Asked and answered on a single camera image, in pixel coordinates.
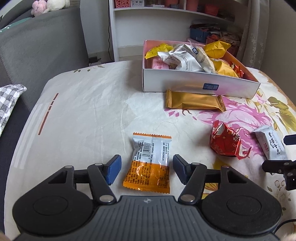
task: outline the pink stuffed toy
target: pink stuffed toy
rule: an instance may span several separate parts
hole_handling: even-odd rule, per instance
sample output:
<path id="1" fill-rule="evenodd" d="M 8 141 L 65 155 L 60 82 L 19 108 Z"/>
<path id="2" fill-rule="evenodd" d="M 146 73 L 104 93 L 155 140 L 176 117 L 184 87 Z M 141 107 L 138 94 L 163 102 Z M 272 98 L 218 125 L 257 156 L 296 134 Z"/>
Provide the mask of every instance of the pink stuffed toy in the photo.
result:
<path id="1" fill-rule="evenodd" d="M 47 8 L 47 3 L 45 0 L 35 1 L 32 4 L 31 15 L 39 16 L 41 15 Z"/>

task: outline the orange stripe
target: orange stripe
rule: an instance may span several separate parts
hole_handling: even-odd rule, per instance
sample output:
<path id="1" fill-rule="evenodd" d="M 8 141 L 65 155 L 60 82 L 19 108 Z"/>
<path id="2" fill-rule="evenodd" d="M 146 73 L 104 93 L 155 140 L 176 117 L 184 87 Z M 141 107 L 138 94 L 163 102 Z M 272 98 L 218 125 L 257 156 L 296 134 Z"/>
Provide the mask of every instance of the orange stripe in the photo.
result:
<path id="1" fill-rule="evenodd" d="M 58 94 L 59 94 L 59 93 L 56 94 L 56 96 L 54 97 L 54 100 L 55 100 L 55 98 L 57 97 Z"/>
<path id="2" fill-rule="evenodd" d="M 48 116 L 48 113 L 49 113 L 49 111 L 46 113 L 46 115 L 45 115 L 45 117 L 44 117 L 44 119 L 43 119 L 43 122 L 42 122 L 42 125 L 41 125 L 41 127 L 40 127 L 40 130 L 39 130 L 38 135 L 40 135 L 40 133 L 41 133 L 41 131 L 42 131 L 42 128 L 43 128 L 43 126 L 44 126 L 44 123 L 45 123 L 45 121 L 46 121 L 46 118 L 47 118 L 47 116 Z"/>
<path id="3" fill-rule="evenodd" d="M 172 139 L 172 137 L 170 137 L 170 136 L 154 135 L 154 134 L 144 134 L 144 133 L 136 133 L 136 132 L 134 132 L 133 135 L 136 135 L 136 136 L 145 136 L 145 137 L 161 137 L 161 138 L 166 138 L 166 139 Z"/>

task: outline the gray sofa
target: gray sofa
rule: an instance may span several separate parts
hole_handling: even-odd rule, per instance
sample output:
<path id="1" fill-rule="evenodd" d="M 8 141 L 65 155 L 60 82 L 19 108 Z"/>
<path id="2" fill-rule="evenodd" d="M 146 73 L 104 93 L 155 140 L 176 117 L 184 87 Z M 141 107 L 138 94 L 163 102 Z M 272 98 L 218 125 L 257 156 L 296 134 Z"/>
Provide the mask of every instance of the gray sofa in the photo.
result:
<path id="1" fill-rule="evenodd" d="M 23 0 L 16 5 L 3 17 L 0 28 L 28 14 L 32 2 Z M 86 67 L 88 61 L 79 7 L 49 12 L 0 33 L 0 86 L 23 84 L 28 89 L 18 99 L 0 137 L 1 231 L 7 175 L 31 110 L 49 79 Z"/>

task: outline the pink flower pattern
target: pink flower pattern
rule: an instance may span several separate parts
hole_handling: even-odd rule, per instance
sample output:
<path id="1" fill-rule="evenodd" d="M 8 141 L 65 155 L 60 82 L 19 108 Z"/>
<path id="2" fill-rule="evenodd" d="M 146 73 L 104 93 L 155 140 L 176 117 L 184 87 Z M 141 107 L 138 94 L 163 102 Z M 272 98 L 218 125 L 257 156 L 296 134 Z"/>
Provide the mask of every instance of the pink flower pattern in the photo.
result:
<path id="1" fill-rule="evenodd" d="M 256 108 L 251 108 L 245 103 L 237 103 L 224 96 L 222 98 L 227 111 L 204 110 L 199 112 L 197 118 L 208 124 L 212 124 L 215 120 L 224 122 L 237 131 L 245 149 L 252 147 L 251 153 L 253 155 L 264 156 L 257 138 L 252 132 L 260 126 L 270 126 L 271 119 L 264 112 L 258 113 Z"/>

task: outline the stuffed toy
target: stuffed toy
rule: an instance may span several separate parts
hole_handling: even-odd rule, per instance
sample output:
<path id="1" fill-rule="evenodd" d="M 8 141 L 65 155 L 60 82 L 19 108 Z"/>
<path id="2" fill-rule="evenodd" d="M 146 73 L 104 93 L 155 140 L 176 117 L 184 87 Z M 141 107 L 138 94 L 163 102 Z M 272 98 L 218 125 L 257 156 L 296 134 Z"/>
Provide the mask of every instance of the stuffed toy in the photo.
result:
<path id="1" fill-rule="evenodd" d="M 70 7 L 70 0 L 48 0 L 47 9 L 43 13 L 68 7 Z"/>
<path id="2" fill-rule="evenodd" d="M 34 15 L 35 17 L 41 15 L 44 13 L 44 11 L 47 9 L 47 3 L 45 0 L 39 0 L 35 1 L 32 4 L 32 10 L 31 10 L 31 15 Z"/>

